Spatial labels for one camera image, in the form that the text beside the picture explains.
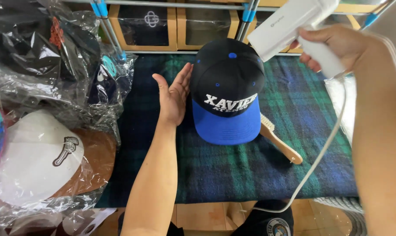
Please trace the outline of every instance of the brush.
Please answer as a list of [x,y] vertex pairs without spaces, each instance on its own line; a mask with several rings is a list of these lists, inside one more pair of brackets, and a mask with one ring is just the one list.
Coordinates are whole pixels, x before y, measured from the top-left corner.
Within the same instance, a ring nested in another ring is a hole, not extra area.
[[277,148],[291,161],[291,163],[299,165],[303,162],[303,158],[301,158],[300,154],[290,148],[274,134],[275,125],[262,113],[260,114],[260,122],[260,134],[273,142],[275,146],[277,146]]

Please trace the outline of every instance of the white hair dryer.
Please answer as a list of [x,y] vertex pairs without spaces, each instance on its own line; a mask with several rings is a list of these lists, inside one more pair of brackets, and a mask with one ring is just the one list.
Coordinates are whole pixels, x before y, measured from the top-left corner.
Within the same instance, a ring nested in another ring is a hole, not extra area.
[[298,33],[300,27],[315,29],[338,4],[339,0],[289,0],[247,38],[264,62],[297,39],[304,52],[320,64],[326,78],[341,76],[345,67],[330,48],[324,43],[307,41]]

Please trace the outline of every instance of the forearm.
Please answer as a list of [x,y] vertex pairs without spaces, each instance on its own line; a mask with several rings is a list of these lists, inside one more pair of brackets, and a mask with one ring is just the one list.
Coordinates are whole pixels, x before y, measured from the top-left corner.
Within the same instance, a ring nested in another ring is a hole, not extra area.
[[387,48],[375,45],[354,72],[353,163],[368,233],[396,235],[396,69]]
[[176,125],[158,121],[128,199],[122,236],[165,236],[177,191]]

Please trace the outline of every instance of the hand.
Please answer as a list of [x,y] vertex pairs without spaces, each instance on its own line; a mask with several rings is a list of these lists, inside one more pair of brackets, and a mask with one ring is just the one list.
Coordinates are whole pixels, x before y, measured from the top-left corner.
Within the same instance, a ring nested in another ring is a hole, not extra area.
[[189,80],[193,67],[194,65],[191,65],[191,63],[186,63],[170,87],[163,76],[153,74],[153,78],[159,84],[160,90],[159,121],[169,122],[176,126],[179,126],[183,121],[186,110],[186,97],[189,94]]
[[[361,32],[339,24],[316,31],[300,29],[299,33],[306,40],[326,43],[341,59],[347,71],[353,71],[353,67],[358,59],[370,47],[370,42],[378,41],[371,36],[364,35]],[[299,43],[294,41],[290,45],[290,48],[293,49],[298,46]],[[319,63],[305,53],[300,56],[300,62],[305,63],[314,72],[321,70]]]

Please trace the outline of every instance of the plaid blanket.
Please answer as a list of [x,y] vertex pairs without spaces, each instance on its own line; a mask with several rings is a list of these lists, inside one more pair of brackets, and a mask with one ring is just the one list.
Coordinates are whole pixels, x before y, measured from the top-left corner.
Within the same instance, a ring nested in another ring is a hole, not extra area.
[[[150,147],[159,118],[159,88],[151,77],[169,82],[191,55],[141,55],[135,62],[132,91],[119,120],[122,146],[111,179],[97,207],[124,207]],[[261,112],[275,133],[301,154],[301,165],[289,160],[265,137],[236,146],[212,145],[196,133],[192,105],[177,128],[177,203],[249,201],[290,198],[310,169],[336,122],[324,77],[299,63],[298,57],[274,57],[265,63]],[[339,131],[298,198],[357,196],[351,147]]]

